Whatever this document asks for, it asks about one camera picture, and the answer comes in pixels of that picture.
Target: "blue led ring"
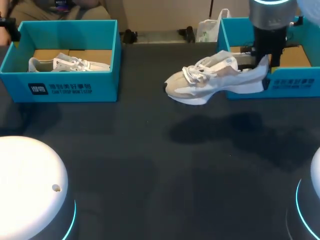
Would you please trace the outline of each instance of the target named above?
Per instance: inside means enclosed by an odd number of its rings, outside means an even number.
[[[254,1],[259,4],[264,4],[264,5],[278,5],[278,4],[284,4],[286,2],[289,2],[290,0],[278,0],[278,1],[254,0]]]
[[[76,220],[76,210],[77,210],[77,208],[76,208],[76,201],[74,201],[74,214],[73,214],[73,219],[72,219],[71,225],[70,225],[70,227],[69,227],[69,230],[66,232],[66,234],[65,234],[64,238],[62,238],[62,240],[66,240],[66,239],[67,239],[67,237],[69,236],[69,234],[70,234],[70,232],[71,232],[72,227],[74,226],[74,223],[75,223],[75,220]]]
[[[295,203],[296,203],[296,208],[298,210],[298,213],[300,215],[300,218],[303,222],[303,224],[305,225],[306,229],[308,229],[308,231],[312,234],[312,236],[315,237],[316,240],[320,240],[319,237],[317,237],[317,235],[311,230],[311,228],[308,226],[308,224],[306,223],[304,217],[302,216],[301,212],[300,212],[300,208],[299,208],[299,204],[298,204],[298,190],[299,190],[299,186],[300,186],[301,180],[299,181],[298,186],[296,187],[296,192],[295,192]]]

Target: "plastic bag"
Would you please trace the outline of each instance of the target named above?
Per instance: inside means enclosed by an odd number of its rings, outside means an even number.
[[[229,9],[222,9],[217,20],[207,19],[201,21],[196,32],[196,42],[216,42],[218,40],[219,27],[222,18],[231,18]]]

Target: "shoe box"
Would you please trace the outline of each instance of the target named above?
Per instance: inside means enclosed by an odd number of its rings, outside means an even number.
[[[117,101],[121,41],[116,20],[24,21],[18,30],[20,42],[11,43],[0,68],[15,103]],[[59,53],[108,64],[110,71],[28,72],[30,58],[52,60]]]
[[[220,23],[218,50],[238,53],[252,46],[254,30],[249,18],[224,18]],[[289,27],[280,66],[267,75],[267,89],[252,94],[227,92],[229,99],[320,97],[320,28],[307,19],[303,25]]]

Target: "teal box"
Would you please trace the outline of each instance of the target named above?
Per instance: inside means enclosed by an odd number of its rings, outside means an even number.
[[[121,41],[116,20],[24,21],[11,43],[0,78],[16,103],[115,102]],[[38,49],[112,50],[110,71],[27,72]]]
[[[303,25],[289,27],[288,43],[302,45],[311,67],[279,67],[267,78],[270,84],[260,93],[227,92],[229,99],[320,97],[320,28],[303,19]],[[218,50],[252,46],[254,30],[249,18],[224,18],[220,23]]]

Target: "white dome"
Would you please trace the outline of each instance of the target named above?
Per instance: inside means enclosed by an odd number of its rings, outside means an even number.
[[[57,215],[68,175],[58,154],[28,137],[0,137],[0,240],[28,240]]]
[[[311,180],[314,190],[320,198],[320,148],[316,151],[312,159]]]
[[[297,0],[297,3],[306,19],[320,26],[320,0]]]

